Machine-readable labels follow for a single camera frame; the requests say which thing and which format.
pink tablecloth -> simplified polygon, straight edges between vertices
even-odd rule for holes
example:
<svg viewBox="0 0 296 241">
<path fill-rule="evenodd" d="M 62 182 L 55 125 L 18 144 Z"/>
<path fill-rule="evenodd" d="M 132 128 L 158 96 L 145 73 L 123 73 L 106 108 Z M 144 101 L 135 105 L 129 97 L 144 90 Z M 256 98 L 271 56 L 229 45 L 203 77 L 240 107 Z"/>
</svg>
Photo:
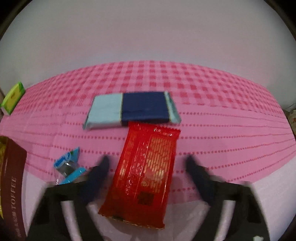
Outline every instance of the pink tablecloth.
<svg viewBox="0 0 296 241">
<path fill-rule="evenodd" d="M 229 182 L 254 182 L 296 154 L 291 128 L 274 97 L 261 85 L 207 67 L 163 61 L 102 64 L 52 77 L 27 89 L 0 134 L 28 152 L 26 170 L 54 180 L 53 162 L 80 146 L 79 163 L 89 168 L 102 154 L 112 156 L 114 173 L 127 128 L 84 131 L 96 95 L 169 91 L 181 115 L 170 202 L 198 199 L 184 172 L 193 154 Z"/>
</svg>

red snack package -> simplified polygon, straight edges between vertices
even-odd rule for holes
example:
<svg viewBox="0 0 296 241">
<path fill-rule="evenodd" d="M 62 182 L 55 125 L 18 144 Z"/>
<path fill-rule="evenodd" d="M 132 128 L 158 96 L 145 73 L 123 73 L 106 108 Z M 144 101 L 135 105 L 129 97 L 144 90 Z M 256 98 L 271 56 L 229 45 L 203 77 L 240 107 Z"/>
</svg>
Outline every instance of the red snack package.
<svg viewBox="0 0 296 241">
<path fill-rule="evenodd" d="M 128 126 L 113 183 L 99 214 L 164 228 L 180 130 L 135 122 Z"/>
</svg>

